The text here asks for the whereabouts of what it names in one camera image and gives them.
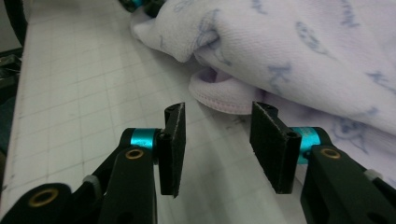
white towel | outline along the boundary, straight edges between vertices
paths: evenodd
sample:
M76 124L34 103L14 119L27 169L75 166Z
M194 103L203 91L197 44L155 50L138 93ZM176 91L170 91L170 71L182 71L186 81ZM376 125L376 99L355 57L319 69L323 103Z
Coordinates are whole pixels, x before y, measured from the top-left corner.
M395 22L394 0L168 0L132 29L151 48L214 69L191 78L203 104L247 114L264 100L288 125L325 128L396 186Z

brass screw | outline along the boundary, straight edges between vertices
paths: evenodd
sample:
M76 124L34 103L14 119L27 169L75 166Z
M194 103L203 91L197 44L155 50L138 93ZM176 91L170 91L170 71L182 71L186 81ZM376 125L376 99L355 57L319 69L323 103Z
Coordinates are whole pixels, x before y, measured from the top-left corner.
M128 160L136 160L145 154L141 149L132 149L125 153L125 157Z
M29 206L31 207L41 207L52 202L59 195L59 190L55 188L51 189L43 189L37 192L32 198L29 200Z
M329 157L331 159L335 159L338 160L341 158L341 154L338 153L336 150L334 149L329 149L329 148L323 148L321 151L321 154L323 154L326 157Z

white table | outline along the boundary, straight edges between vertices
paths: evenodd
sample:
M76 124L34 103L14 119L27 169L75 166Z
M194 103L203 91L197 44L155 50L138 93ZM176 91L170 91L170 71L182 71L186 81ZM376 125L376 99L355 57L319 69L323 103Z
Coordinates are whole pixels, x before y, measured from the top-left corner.
M158 194L160 222L305 223L301 184L275 195L264 177L248 142L249 117L213 111L190 96L190 74L199 69L132 39L129 13L116 0L34 1L2 216L38 185L77 189L124 129L161 128L163 110L186 102L180 194Z

towel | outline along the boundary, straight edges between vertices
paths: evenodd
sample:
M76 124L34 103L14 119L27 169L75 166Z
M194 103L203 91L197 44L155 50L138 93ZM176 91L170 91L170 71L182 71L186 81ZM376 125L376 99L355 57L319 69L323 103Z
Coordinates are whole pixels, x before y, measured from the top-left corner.
M277 106L289 126L319 126L396 186L396 1L168 0L134 36L210 68L190 91L214 109Z

teal metallic band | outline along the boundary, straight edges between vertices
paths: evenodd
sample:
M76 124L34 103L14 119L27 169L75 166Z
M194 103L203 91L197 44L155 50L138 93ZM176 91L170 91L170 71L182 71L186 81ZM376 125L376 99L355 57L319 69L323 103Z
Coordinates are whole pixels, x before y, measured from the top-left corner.
M143 1L142 0L132 0L132 2L134 3L134 5L136 7L141 7L143 6Z
M313 128L309 127L298 127L292 128L295 132L299 133L302 137L300 145L300 156L298 157L298 164L308 164L308 160L304 158L304 154L311 150L314 145L320 145L320 138Z
M138 145L152 150L156 129L135 129L131 137L131 145Z

